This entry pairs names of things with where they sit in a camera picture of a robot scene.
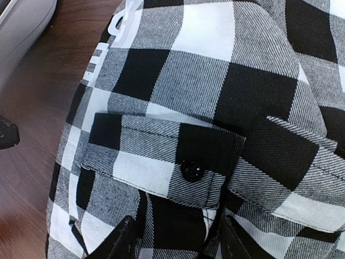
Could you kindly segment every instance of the black button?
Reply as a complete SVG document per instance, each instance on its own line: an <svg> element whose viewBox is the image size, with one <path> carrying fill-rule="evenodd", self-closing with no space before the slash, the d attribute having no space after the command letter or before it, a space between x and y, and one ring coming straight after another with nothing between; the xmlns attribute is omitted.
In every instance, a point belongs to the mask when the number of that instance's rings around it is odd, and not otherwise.
<svg viewBox="0 0 345 259"><path fill-rule="evenodd" d="M184 160L181 166L181 173L187 181L197 182L204 176L204 164L200 159Z"/></svg>

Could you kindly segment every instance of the plaid shirt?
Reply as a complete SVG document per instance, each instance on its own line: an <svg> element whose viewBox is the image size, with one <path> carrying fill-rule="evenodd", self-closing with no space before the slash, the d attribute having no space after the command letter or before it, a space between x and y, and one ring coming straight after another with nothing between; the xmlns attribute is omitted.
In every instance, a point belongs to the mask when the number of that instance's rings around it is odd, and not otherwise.
<svg viewBox="0 0 345 259"><path fill-rule="evenodd" d="M344 91L343 0L122 2L67 117L47 258L126 216L140 259L244 258L226 227L248 258L345 258Z"/></svg>

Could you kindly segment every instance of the black and white checkered fabric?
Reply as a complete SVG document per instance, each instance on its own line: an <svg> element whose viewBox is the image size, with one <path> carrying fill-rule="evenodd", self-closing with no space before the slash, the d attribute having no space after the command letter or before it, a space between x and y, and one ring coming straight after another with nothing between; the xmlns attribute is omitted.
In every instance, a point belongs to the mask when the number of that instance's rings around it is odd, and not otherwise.
<svg viewBox="0 0 345 259"><path fill-rule="evenodd" d="M345 258L344 91L343 0L122 2L67 117L47 258L126 215L140 259L222 258L219 218L252 258Z"/></svg>

